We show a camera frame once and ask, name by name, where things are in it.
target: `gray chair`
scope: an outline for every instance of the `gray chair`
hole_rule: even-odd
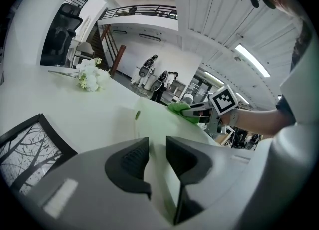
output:
[[[92,49],[92,46],[88,42],[81,42],[79,46],[76,48],[75,55],[73,57],[73,60],[71,62],[71,68],[73,66],[76,66],[79,62],[79,59],[87,59],[87,58],[93,58],[94,57],[94,50]]]

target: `brown pillar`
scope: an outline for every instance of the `brown pillar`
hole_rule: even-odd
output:
[[[121,45],[121,47],[119,49],[119,52],[118,52],[118,54],[115,57],[114,63],[113,63],[112,68],[111,68],[111,71],[110,71],[111,77],[114,77],[115,71],[116,71],[116,69],[117,69],[117,67],[119,65],[119,62],[121,60],[121,57],[122,57],[125,49],[126,49],[126,46]]]

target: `person's arm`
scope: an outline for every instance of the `person's arm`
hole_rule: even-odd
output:
[[[289,113],[279,110],[254,112],[237,109],[236,127],[262,135],[274,136],[282,128],[293,125],[294,118]],[[223,124],[228,125],[231,111],[221,116]]]

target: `watch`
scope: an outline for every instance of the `watch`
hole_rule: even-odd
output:
[[[229,118],[229,126],[235,126],[238,120],[238,111],[237,109],[233,109]]]

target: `framed photo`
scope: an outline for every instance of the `framed photo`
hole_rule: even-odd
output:
[[[0,137],[0,173],[6,183],[26,194],[49,171],[75,152],[38,114]]]

